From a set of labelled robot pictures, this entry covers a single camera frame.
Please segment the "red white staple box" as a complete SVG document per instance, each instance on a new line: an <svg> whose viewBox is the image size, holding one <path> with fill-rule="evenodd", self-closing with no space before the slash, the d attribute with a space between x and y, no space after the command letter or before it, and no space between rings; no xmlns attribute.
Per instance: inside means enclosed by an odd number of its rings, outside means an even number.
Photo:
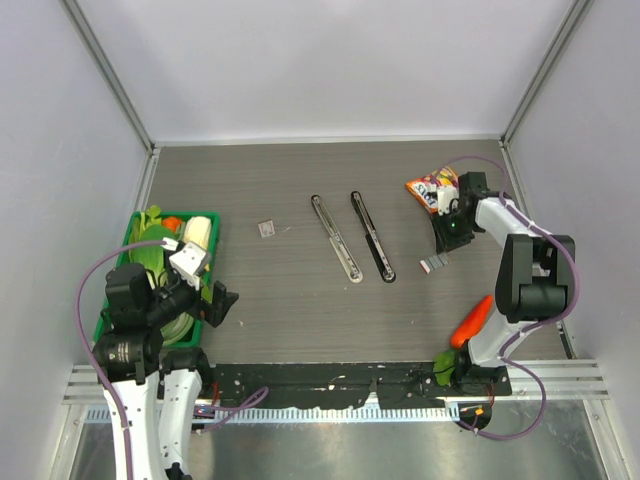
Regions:
<svg viewBox="0 0 640 480"><path fill-rule="evenodd" d="M271 237L275 234L275 226L272 220L259 223L258 228L262 238Z"/></svg>

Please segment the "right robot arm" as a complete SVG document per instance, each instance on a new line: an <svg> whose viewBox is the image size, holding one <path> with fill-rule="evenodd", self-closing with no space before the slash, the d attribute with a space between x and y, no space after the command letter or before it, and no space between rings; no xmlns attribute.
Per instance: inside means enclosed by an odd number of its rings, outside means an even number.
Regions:
<svg viewBox="0 0 640 480"><path fill-rule="evenodd" d="M455 350L450 381L465 395L496 384L511 353L533 331L566 317L578 298L576 244L538 226L504 193L488 188L482 172L440 170L428 190L430 220L440 253L488 233L502 249L495 310Z"/></svg>

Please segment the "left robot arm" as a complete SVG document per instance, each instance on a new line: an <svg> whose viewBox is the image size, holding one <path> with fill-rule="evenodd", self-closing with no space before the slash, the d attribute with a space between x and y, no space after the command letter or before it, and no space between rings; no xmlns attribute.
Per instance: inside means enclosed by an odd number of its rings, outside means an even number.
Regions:
<svg viewBox="0 0 640 480"><path fill-rule="evenodd" d="M153 287L139 263L106 276L111 322L93 348L114 428L120 479L188 479L188 445L196 399L215 373L200 347L163 354L161 329L183 313L218 327L239 296L215 282L211 298L178 274Z"/></svg>

